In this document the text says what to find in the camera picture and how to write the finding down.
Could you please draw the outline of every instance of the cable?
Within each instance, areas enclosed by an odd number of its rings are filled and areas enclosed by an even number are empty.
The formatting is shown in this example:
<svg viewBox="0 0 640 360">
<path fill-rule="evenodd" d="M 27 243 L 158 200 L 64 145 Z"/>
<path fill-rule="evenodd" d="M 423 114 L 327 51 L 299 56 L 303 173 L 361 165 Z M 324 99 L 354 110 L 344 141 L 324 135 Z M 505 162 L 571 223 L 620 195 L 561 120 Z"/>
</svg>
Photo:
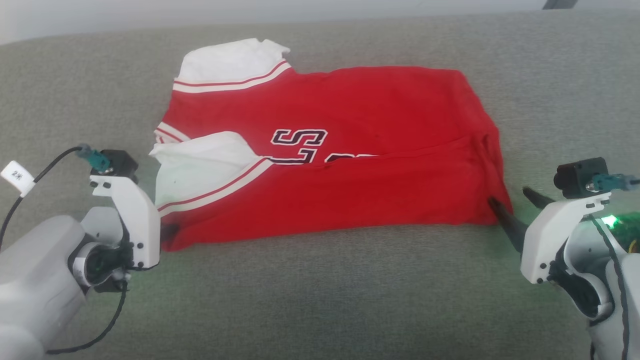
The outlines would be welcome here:
<svg viewBox="0 0 640 360">
<path fill-rule="evenodd" d="M 98 341 L 102 340 L 107 335 L 107 333 L 111 330 L 111 328 L 116 324 L 116 320 L 118 319 L 118 316 L 120 316 L 120 312 L 122 311 L 122 306 L 124 305 L 124 300 L 125 300 L 126 297 L 127 297 L 127 282 L 126 281 L 122 281 L 122 294 L 120 296 L 120 302 L 118 303 L 118 308 L 116 309 L 116 313 L 113 315 L 113 318 L 109 322 L 109 325 L 107 325 L 107 327 L 104 329 L 102 334 L 98 335 L 97 338 L 89 341 L 88 343 L 86 343 L 84 345 L 80 345 L 80 346 L 77 346 L 77 347 L 70 347 L 70 348 L 61 348 L 61 349 L 57 349 L 57 350 L 48 350 L 47 354 L 49 354 L 49 355 L 59 355 L 59 354 L 68 354 L 70 352 L 76 352 L 76 351 L 79 351 L 79 350 L 84 350 L 86 348 L 92 347 Z"/>
<path fill-rule="evenodd" d="M 42 172 L 38 176 L 36 176 L 36 178 L 33 180 L 33 182 L 37 183 L 38 181 L 40 181 L 44 177 L 44 175 L 47 175 L 47 173 L 54 166 L 56 166 L 56 164 L 59 163 L 60 160 L 62 160 L 62 158 L 64 158 L 65 156 L 71 154 L 72 152 L 76 152 L 78 150 L 82 150 L 82 147 L 76 146 L 76 147 L 72 147 L 71 149 L 65 150 L 62 154 L 58 155 L 57 158 L 53 159 L 53 161 L 47 167 L 45 167 L 45 169 L 42 170 Z M 18 208 L 18 205 L 20 205 L 20 203 L 22 202 L 22 199 L 23 199 L 23 197 L 19 197 L 13 203 L 13 206 L 11 207 L 11 209 L 9 209 L 9 212 L 6 214 L 6 217 L 4 218 L 4 222 L 2 223 L 2 228 L 0 229 L 0 249 L 2 248 L 2 240 L 4 239 L 4 232 L 6 231 L 6 227 L 9 225 L 9 220 L 11 220 L 11 217 L 13 216 L 13 213 Z"/>
<path fill-rule="evenodd" d="M 0 229 L 0 249 L 2 248 L 2 239 L 4 238 L 4 232 L 6 231 L 6 227 L 7 225 L 9 225 L 9 220 L 11 220 L 13 213 L 18 208 L 18 205 L 20 205 L 23 199 L 24 199 L 23 197 L 19 197 L 13 203 L 13 206 L 11 207 L 11 209 L 9 209 L 9 212 L 6 214 L 6 217 L 4 218 L 4 222 L 2 223 L 2 229 Z"/>
<path fill-rule="evenodd" d="M 596 221 L 593 215 L 589 214 L 588 219 L 596 226 L 596 230 L 602 236 L 607 248 L 609 248 L 609 255 L 613 260 L 613 268 L 616 271 L 616 277 L 618 278 L 618 288 L 620 289 L 620 306 L 622 307 L 622 360 L 627 360 L 629 352 L 629 308 L 627 304 L 627 288 L 625 286 L 625 280 L 622 278 L 622 266 L 620 266 L 620 259 L 616 254 L 616 250 L 613 248 L 613 244 L 609 241 L 609 238 L 604 233 L 600 224 Z"/>
</svg>

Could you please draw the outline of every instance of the gray fabric surface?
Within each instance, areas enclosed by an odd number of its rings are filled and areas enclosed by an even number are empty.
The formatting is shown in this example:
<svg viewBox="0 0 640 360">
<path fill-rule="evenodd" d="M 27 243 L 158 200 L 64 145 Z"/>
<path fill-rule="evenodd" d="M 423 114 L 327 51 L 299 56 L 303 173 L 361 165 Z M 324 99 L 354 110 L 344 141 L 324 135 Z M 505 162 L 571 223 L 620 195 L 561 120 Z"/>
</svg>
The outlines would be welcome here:
<svg viewBox="0 0 640 360">
<path fill-rule="evenodd" d="M 462 70 L 501 130 L 516 213 L 528 184 L 556 198 L 558 164 L 604 156 L 637 173 L 640 13 L 549 11 L 329 24 L 210 26 L 32 40 L 0 47 L 0 163 L 37 173 L 88 142 L 147 157 L 190 50 L 248 37 L 289 46 L 300 72 L 358 65 Z M 23 202 L 6 245 L 47 217 L 102 204 L 65 160 Z M 17 192 L 0 186 L 0 213 Z M 611 211 L 638 209 L 617 194 Z M 585 359 L 566 295 L 529 284 L 498 227 L 402 226 L 163 254 L 134 274 L 115 328 L 58 359 Z M 58 345 L 92 339 L 118 295 L 92 293 Z"/>
</svg>

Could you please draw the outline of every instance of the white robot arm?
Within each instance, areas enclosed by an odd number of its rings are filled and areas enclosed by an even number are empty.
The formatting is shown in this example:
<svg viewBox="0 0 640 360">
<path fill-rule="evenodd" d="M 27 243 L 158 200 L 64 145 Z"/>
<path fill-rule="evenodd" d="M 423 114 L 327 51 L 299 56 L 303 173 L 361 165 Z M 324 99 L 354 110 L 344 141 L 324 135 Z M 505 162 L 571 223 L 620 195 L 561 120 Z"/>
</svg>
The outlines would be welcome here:
<svg viewBox="0 0 640 360">
<path fill-rule="evenodd" d="M 591 215 L 605 208 L 611 190 L 635 190 L 639 181 L 609 175 L 604 159 L 595 158 L 561 165 L 554 182 L 567 200 L 553 201 L 524 188 L 542 209 L 528 226 L 490 201 L 522 254 L 520 271 L 533 284 L 554 282 L 571 296 L 588 320 L 592 358 L 640 359 L 640 254 L 627 253 Z"/>
<path fill-rule="evenodd" d="M 52 217 L 0 253 L 2 360 L 40 359 L 90 288 L 124 291 L 130 271 L 158 264 L 160 218 L 135 183 L 138 165 L 124 151 L 88 151 L 93 194 L 115 209 L 92 208 L 81 222 Z"/>
</svg>

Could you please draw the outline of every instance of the label tag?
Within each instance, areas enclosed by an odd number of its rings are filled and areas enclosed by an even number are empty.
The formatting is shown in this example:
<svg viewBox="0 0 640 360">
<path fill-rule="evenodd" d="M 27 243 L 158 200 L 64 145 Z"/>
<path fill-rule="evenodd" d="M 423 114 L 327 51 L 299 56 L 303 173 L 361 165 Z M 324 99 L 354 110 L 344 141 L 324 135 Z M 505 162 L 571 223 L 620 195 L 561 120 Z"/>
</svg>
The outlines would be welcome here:
<svg viewBox="0 0 640 360">
<path fill-rule="evenodd" d="M 20 190 L 21 197 L 25 197 L 36 185 L 36 183 L 33 182 L 33 176 L 15 160 L 11 161 L 9 165 L 0 172 L 0 176 L 11 185 L 14 185 L 16 189 Z"/>
</svg>

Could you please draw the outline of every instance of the red shirt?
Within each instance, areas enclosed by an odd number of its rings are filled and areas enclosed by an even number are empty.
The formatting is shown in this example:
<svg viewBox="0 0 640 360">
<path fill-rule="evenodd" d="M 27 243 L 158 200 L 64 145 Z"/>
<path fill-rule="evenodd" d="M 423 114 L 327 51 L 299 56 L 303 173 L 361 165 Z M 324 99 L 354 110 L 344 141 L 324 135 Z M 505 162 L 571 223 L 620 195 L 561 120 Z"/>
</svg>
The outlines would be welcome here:
<svg viewBox="0 0 640 360">
<path fill-rule="evenodd" d="M 243 42 L 257 44 L 257 55 L 229 46 Z M 181 147 L 177 159 L 159 157 L 156 204 L 165 224 L 179 226 L 165 250 L 350 227 L 494 224 L 487 199 L 510 206 L 498 129 L 462 73 L 357 67 L 298 74 L 282 59 L 287 49 L 268 40 L 224 46 L 185 57 L 156 131 L 166 143 L 159 151 Z M 262 61 L 261 52 L 274 49 L 280 58 Z M 235 79 L 217 76 L 224 64 L 209 68 L 216 56 L 240 58 Z M 249 64 L 243 74 L 242 61 L 254 57 L 262 68 Z M 191 139 L 225 131 L 239 135 L 229 149 L 219 136 L 189 148 Z M 216 170 L 225 156 L 245 151 L 255 157 Z M 204 153 L 214 159 L 181 163 Z M 197 175 L 166 180 L 180 169 Z M 213 173 L 228 176 L 211 181 Z"/>
</svg>

